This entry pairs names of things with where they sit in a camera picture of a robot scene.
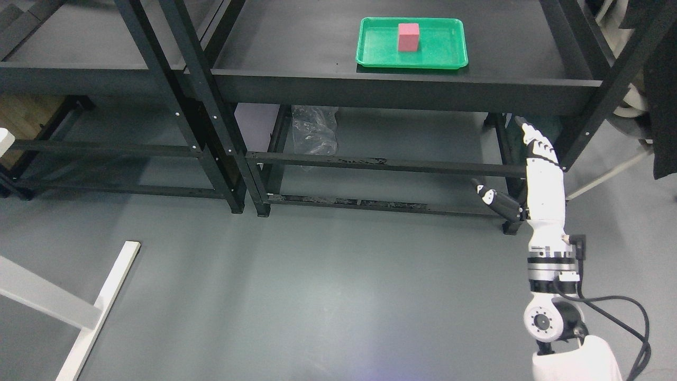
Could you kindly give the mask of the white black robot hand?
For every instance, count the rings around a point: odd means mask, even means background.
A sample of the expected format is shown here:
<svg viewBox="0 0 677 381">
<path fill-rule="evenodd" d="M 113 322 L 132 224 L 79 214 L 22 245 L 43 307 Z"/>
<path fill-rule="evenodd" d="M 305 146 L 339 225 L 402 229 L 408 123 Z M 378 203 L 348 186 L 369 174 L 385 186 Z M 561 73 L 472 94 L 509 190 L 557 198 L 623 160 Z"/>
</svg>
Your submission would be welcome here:
<svg viewBox="0 0 677 381">
<path fill-rule="evenodd" d="M 482 202 L 508 222 L 526 219 L 533 234 L 528 248 L 539 257 L 570 251 L 565 240 L 565 188 L 563 171 L 547 137 L 522 116 L 514 118 L 522 129 L 526 157 L 526 205 L 487 187 L 476 179 L 472 185 Z"/>
</svg>

